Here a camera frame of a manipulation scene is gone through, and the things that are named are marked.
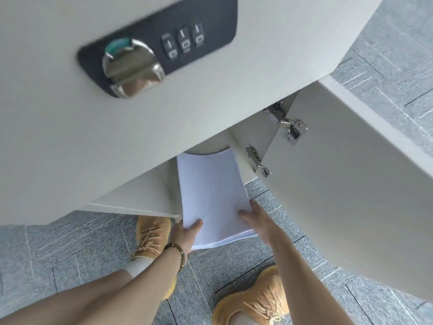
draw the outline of cabinet hinge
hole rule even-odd
[[[283,100],[280,100],[268,108],[265,108],[263,111],[265,113],[270,112],[273,114],[278,120],[277,125],[288,127],[289,131],[287,133],[287,141],[291,146],[294,146],[298,142],[299,138],[306,133],[308,126],[306,126],[306,124],[301,120],[286,120],[284,110],[281,107],[282,105]]]
[[[260,155],[257,153],[256,149],[253,146],[250,146],[245,148],[245,151],[248,158],[250,158],[256,165],[256,171],[257,169],[262,169],[263,176],[267,178],[271,174],[271,171],[261,164]]]

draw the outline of white sock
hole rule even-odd
[[[229,325],[257,325],[257,323],[243,311],[238,311],[230,317]]]
[[[150,266],[153,258],[138,256],[126,263],[122,269],[125,269],[133,278],[136,278],[139,273]]]

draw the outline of hand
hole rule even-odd
[[[250,203],[252,212],[239,210],[238,214],[251,225],[252,229],[260,236],[266,245],[270,245],[269,237],[279,227],[256,201],[250,199]]]
[[[190,229],[184,228],[184,222],[175,224],[171,229],[170,242],[178,244],[185,252],[185,257],[191,252],[191,247],[200,229],[203,227],[203,220],[198,219]]]

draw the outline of shoe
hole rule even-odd
[[[136,229],[137,249],[132,259],[140,256],[156,259],[167,245],[170,230],[170,218],[139,215]],[[168,299],[175,290],[176,280],[177,276],[165,294],[164,300]]]
[[[212,325],[228,325],[238,311],[246,313],[259,325],[273,325],[289,313],[277,266],[263,270],[248,290],[222,299],[212,315]]]

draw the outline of white paper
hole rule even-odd
[[[177,169],[186,228],[197,219],[203,228],[193,249],[216,247],[253,236],[255,232],[238,216],[251,204],[231,149],[211,155],[180,154]]]

